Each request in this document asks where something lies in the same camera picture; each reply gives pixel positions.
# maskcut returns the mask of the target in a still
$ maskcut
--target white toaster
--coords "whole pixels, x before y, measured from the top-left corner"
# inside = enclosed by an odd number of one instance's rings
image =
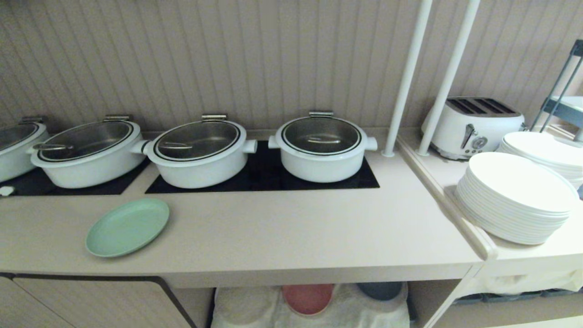
[[[421,126],[423,133],[428,117]],[[506,133],[524,129],[524,116],[494,99],[450,97],[431,146],[443,157],[469,159],[477,153],[495,151]]]

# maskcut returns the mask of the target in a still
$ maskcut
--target glass lid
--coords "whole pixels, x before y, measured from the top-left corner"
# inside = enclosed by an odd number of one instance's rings
[[[195,160],[229,149],[239,139],[239,129],[225,121],[193,122],[170,130],[154,146],[169,160]]]
[[[109,149],[125,140],[134,130],[130,123],[121,121],[97,122],[64,131],[36,145],[39,157],[60,162],[87,157]]]
[[[38,130],[36,124],[17,124],[0,130],[0,151],[12,147]]]
[[[352,124],[331,117],[302,118],[290,123],[282,134],[290,147],[317,155],[348,152],[361,138]]]

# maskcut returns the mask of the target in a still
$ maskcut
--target paneled wall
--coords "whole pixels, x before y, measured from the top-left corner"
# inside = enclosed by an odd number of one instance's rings
[[[402,125],[432,105],[465,10],[435,0]],[[309,109],[388,126],[413,0],[1,0],[0,125],[131,113],[166,130],[213,112],[276,128]],[[532,118],[583,37],[583,0],[482,0],[450,95]]]

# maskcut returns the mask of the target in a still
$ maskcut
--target green plate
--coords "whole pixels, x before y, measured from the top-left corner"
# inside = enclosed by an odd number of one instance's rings
[[[105,214],[87,234],[85,246],[96,256],[122,256],[146,246],[168,222],[170,209],[161,200],[143,198]]]

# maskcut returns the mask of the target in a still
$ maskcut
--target black cooktop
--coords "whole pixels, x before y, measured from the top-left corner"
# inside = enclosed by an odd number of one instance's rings
[[[291,175],[283,167],[279,149],[269,149],[267,141],[259,141],[257,153],[250,154],[247,164],[231,179],[214,186],[199,189],[182,189],[166,183],[161,176],[152,183],[146,194],[208,193],[216,191],[273,191],[316,189],[368,189],[379,188],[366,158],[360,170],[352,177],[333,183],[315,183]]]
[[[88,195],[120,195],[132,181],[148,166],[150,160],[145,159],[140,165],[121,177],[97,186],[65,189],[55,186],[51,179],[40,168],[25,173],[14,179],[0,183],[2,186],[12,186],[15,192],[12,196],[88,196]]]

